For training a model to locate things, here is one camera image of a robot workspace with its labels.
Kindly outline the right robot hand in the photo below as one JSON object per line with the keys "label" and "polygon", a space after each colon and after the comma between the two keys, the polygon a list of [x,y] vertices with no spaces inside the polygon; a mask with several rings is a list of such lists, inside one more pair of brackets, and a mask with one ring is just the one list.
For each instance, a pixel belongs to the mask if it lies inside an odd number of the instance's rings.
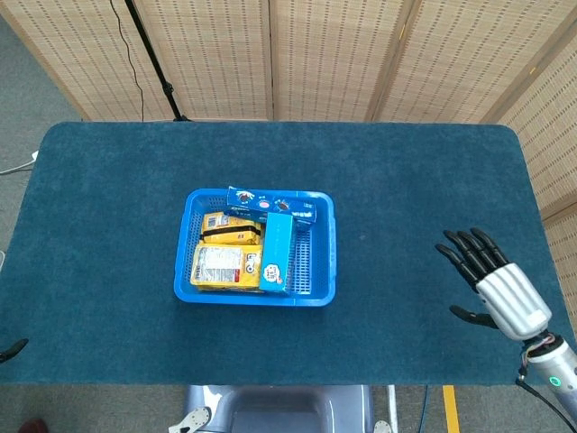
{"label": "right robot hand", "polygon": [[486,311],[474,313],[452,305],[450,311],[467,323],[499,330],[514,341],[542,335],[552,311],[521,268],[479,228],[468,232],[449,230],[444,236],[453,245],[437,244],[443,255],[478,296]]}

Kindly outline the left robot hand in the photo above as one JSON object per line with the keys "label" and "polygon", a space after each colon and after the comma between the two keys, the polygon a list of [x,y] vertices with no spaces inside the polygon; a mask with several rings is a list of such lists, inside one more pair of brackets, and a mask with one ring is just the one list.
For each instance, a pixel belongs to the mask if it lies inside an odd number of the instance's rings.
{"label": "left robot hand", "polygon": [[28,338],[23,338],[16,341],[8,349],[2,350],[0,352],[0,363],[3,364],[16,357],[27,346],[28,342]]}

